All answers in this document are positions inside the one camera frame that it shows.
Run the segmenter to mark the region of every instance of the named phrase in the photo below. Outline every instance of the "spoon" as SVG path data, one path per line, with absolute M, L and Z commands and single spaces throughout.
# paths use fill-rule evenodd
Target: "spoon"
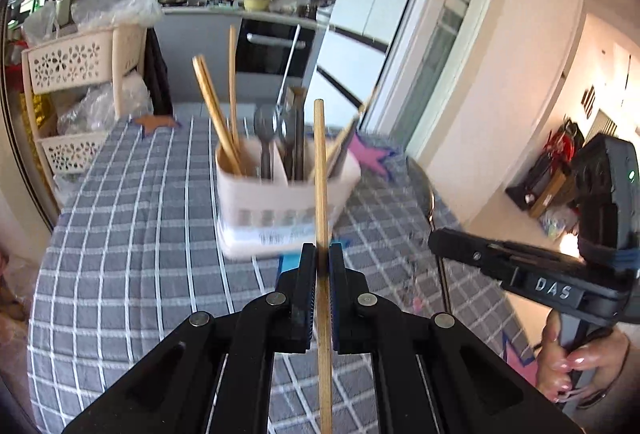
M 278 129 L 279 111 L 275 105 L 261 105 L 254 114 L 254 132 L 260 140 L 260 177 L 273 179 L 270 146 Z
M 293 178 L 293 147 L 296 143 L 296 112 L 294 110 L 289 109 L 282 112 L 278 125 L 278 138 L 284 146 L 282 159 L 284 171 L 287 180 L 291 181 Z

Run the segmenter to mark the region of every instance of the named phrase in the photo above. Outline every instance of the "countertop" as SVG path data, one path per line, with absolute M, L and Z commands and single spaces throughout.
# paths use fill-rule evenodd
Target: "countertop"
M 177 6 L 162 8 L 162 12 L 167 15 L 174 14 L 200 14 L 200 15 L 229 15 L 242 17 L 243 19 L 264 20 L 265 22 L 277 22 L 281 24 L 290 24 L 295 26 L 300 24 L 303 28 L 313 30 L 324 30 L 327 24 L 316 22 L 315 20 L 303 19 L 292 15 L 283 15 L 281 13 L 271 13 L 269 11 L 246 11 L 240 8 L 225 7 L 198 7 L 198 6 Z

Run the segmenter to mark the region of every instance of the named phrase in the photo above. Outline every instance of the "orange star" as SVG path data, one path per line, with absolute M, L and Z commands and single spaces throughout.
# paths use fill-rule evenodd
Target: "orange star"
M 153 134 L 159 127 L 167 128 L 180 128 L 180 124 L 174 119 L 173 116 L 154 116 L 153 114 L 147 114 L 135 118 L 133 123 L 142 127 L 142 137 Z

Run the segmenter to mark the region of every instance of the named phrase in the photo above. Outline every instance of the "barcode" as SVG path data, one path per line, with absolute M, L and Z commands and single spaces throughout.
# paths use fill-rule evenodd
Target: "barcode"
M 284 244 L 284 235 L 275 232 L 261 233 L 260 242 L 262 244 Z

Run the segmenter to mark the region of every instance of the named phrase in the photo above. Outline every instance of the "tablecloth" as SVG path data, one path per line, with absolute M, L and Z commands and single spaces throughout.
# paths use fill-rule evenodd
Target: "tablecloth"
M 362 137 L 391 146 L 379 137 Z M 273 290 L 278 259 L 228 261 L 216 243 L 209 119 L 150 136 L 134 123 L 111 132 L 73 202 L 64 208 L 42 262 L 29 331 L 34 416 L 58 434 L 77 414 L 192 311 L 239 311 Z M 370 290 L 425 316 L 442 311 L 428 225 L 410 186 L 405 157 L 385 160 L 390 179 L 363 169 L 334 227 L 347 267 Z M 458 223 L 436 198 L 437 226 Z M 454 314 L 495 352 L 509 338 L 529 346 L 498 285 L 447 262 Z M 277 354 L 268 431 L 319 433 L 316 343 Z M 367 356 L 334 357 L 334 432 L 376 433 Z

